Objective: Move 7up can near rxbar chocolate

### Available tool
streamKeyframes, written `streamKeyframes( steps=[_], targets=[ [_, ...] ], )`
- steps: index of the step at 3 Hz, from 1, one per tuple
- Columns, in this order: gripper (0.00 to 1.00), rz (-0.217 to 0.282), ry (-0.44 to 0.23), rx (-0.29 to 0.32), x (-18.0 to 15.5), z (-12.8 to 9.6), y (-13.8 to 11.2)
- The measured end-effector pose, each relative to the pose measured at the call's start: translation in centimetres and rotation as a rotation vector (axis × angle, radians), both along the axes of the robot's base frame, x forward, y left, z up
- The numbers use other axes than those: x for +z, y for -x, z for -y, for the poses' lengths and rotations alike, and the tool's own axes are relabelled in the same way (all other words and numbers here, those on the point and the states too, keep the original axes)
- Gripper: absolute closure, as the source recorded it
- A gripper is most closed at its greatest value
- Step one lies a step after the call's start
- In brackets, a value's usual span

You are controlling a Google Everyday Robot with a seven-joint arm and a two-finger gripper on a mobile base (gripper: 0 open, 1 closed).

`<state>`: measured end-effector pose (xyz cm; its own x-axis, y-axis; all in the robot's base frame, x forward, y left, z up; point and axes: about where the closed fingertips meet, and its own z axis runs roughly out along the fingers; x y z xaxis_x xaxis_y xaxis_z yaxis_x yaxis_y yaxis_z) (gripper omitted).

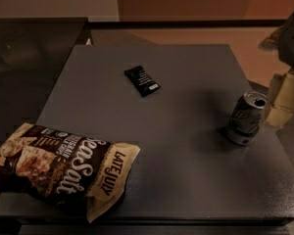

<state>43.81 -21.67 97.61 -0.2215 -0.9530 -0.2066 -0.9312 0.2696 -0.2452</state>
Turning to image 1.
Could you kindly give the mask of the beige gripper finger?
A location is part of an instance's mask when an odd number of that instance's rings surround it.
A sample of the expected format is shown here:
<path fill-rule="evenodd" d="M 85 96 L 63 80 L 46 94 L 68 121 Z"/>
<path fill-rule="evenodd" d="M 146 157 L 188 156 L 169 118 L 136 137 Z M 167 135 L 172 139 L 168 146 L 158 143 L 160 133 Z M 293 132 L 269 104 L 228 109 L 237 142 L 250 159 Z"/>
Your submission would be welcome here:
<path fill-rule="evenodd" d="M 294 68 L 284 75 L 275 74 L 270 82 L 265 122 L 282 127 L 294 117 Z"/>

